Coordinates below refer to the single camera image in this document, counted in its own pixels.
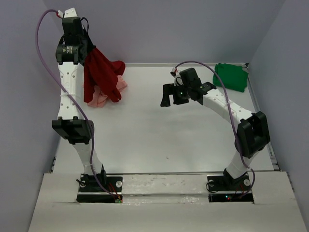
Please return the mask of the dark red t shirt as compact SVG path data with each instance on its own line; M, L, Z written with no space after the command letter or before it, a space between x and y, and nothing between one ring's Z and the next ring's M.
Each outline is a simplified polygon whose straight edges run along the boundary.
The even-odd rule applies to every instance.
M112 102L118 102L122 96L116 85L118 76L123 75L126 65L123 61L110 61L94 47L84 62L84 102L90 103L98 86Z

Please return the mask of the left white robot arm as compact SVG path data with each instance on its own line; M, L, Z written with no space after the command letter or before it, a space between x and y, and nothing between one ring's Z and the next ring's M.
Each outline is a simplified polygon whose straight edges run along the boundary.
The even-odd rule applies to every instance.
M52 128L76 150L84 172L77 182L82 192L102 192L107 185L103 164L94 150L94 123L81 108L84 100L84 61L91 41L82 25L82 18L62 19L63 36L56 49L60 74L60 108Z

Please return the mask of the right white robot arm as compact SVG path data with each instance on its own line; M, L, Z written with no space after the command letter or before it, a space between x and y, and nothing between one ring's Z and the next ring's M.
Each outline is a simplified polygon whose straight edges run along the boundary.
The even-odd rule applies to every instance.
M160 106L186 104L190 100L207 107L229 122L235 136L236 153L224 169L222 184L226 189L237 187L252 160L270 142L267 117L261 111L254 113L229 100L214 84L203 83L194 68L170 73L174 82L163 85Z

